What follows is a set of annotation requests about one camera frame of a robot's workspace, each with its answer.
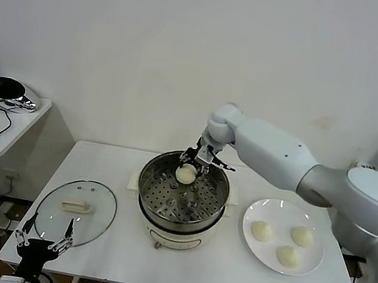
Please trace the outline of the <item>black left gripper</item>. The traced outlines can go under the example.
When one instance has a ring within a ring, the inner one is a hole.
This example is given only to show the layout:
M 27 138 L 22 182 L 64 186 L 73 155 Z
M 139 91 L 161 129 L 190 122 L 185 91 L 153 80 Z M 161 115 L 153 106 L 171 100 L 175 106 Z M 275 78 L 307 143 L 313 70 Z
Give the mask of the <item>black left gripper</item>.
M 74 218 L 69 221 L 69 225 L 64 233 L 64 237 L 53 243 L 42 239 L 28 239 L 28 234 L 34 226 L 37 215 L 34 214 L 28 221 L 24 222 L 21 228 L 14 230 L 16 237 L 16 250 L 20 257 L 27 259 L 36 259 L 40 261 L 50 262 L 54 260 L 54 251 L 68 250 L 73 243 L 73 225 Z

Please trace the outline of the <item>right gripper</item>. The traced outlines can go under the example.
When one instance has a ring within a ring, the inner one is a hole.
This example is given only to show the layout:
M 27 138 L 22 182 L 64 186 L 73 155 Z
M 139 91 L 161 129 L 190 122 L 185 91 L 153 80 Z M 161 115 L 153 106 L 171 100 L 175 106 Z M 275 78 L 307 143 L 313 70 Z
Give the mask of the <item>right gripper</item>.
M 179 163 L 181 165 L 191 164 L 193 165 L 195 162 L 200 164 L 200 167 L 197 170 L 196 178 L 200 178 L 206 175 L 209 171 L 209 166 L 213 162 L 215 158 L 216 149 L 214 147 L 202 145 L 198 152 L 195 148 L 187 148 L 184 150 L 180 157 Z

